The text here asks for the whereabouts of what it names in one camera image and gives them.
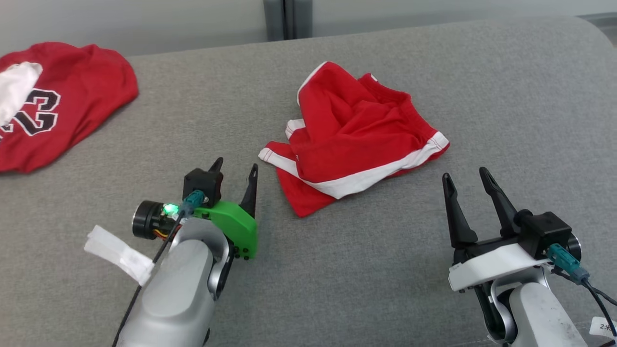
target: black cable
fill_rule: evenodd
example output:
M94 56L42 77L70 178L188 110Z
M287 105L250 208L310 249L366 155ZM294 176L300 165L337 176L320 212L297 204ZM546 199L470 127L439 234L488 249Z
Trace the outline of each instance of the black cable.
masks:
M615 330L615 325L613 324L613 320L611 319L611 316L608 314L607 308L602 303L602 300L600 300L600 297L593 290L593 288L591 287L591 284L589 284L589 281L586 278L581 281L581 284L585 288L587 288L589 290L589 293L591 293L591 295L594 297L595 302L598 303L598 306L600 306L600 309L602 310L602 313L604 314L604 318L607 319L608 326L611 328L611 332L613 332L613 336L617 338L617 330Z
M560 271L555 271L555 269L553 269L553 270L551 270L551 273L552 273L552 274L555 274L555 275L559 275L559 276L561 276L561 277L563 277L563 278L567 279L568 281L570 281L570 282L572 282L572 283L574 283L574 284L577 284L577 283L576 283L576 282L575 282L572 278L570 278L570 276L568 276L568 275L564 274L563 272L560 272ZM604 293L602 290L599 290L598 288L596 288L596 287L592 286L591 284L590 284L590 286L591 286L591 288L594 290L594 292L596 292L598 295L600 295L601 297L603 297L606 301L608 301L609 303L611 303L611 304L613 304L613 305L617 306L617 300L615 300L615 299L611 298L608 294L606 294L606 293Z
M167 234L165 241L163 241L163 245L161 245L161 247L159 248L159 251L154 256L152 263L156 264L156 262L159 260L161 255L163 255L163 252L165 251L167 244L169 244L169 241L171 240L171 238L176 232L176 228L180 225L180 221L182 220L182 217L184 217L184 213L185 211L180 211L180 213L178 213L178 218L176 219L176 222L173 224L172 230L169 232L169 234ZM126 309L126 312L124 313L124 317L122 317L122 321L120 322L120 326L118 327L118 331L116 332L116 337L114 338L114 343L112 344L112 347L116 347L116 345L118 344L118 339L120 338L120 332L122 331L122 328L124 328L124 325L126 324L128 315L131 313L131 310L133 309L133 306L135 305L135 302L137 301L137 297L139 296L140 291L141 291L141 285L138 286L137 289L135 289L135 293L133 294L131 303L128 304L128 308Z

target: robotic arm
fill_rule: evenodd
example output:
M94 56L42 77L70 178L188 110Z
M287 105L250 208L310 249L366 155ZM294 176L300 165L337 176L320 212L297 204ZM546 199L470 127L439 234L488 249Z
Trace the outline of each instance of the robotic arm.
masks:
M185 176L182 206L144 201L135 211L135 236L165 239L154 262L172 245L139 299L138 287L114 346L202 347L208 340L233 259L257 252L257 164L240 205L220 200L222 164L218 158L210 170Z
M445 173L442 179L454 248L448 276L452 290L474 290L489 338L500 345L586 346L545 275L545 269L554 265L554 272L565 270L573 282L592 291L589 274L580 267L581 245L572 229L553 212L517 212L486 168L480 168L480 177L502 226L500 237L486 241L478 241L467 224L450 175ZM611 322L597 295L594 298Z

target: gray wall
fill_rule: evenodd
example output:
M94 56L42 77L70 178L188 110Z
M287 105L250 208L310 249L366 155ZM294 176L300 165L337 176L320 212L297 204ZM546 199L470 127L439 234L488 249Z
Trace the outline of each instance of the gray wall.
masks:
M4 0L0 55L42 41L124 55L267 40L262 0ZM617 11L617 0L314 0L315 36L513 15Z

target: gray fabric surface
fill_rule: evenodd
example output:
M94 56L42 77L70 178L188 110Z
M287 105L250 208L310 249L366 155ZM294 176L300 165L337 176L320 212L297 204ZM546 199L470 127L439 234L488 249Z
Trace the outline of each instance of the gray fabric surface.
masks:
M285 139L298 86L325 60L409 92L452 146L305 219L260 163L259 253L234 263L210 346L490 345L475 295L448 285L441 187L450 172L480 239L496 236L481 165L517 208L567 221L592 283L617 296L615 58L596 28L569 18L131 58L135 102L53 165L0 176L0 346L109 345L136 284L86 254L86 234L100 224L153 256L159 242L131 234L135 206L177 201L183 175L217 156L223 197L240 201L257 153ZM601 315L592 298L550 283L586 336Z

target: green plastic part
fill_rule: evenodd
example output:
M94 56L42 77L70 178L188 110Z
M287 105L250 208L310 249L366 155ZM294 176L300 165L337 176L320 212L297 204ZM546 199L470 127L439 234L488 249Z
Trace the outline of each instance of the green plastic part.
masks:
M241 258L253 259L257 254L257 222L237 204L219 201L213 208L196 208L193 216L210 219L234 243Z

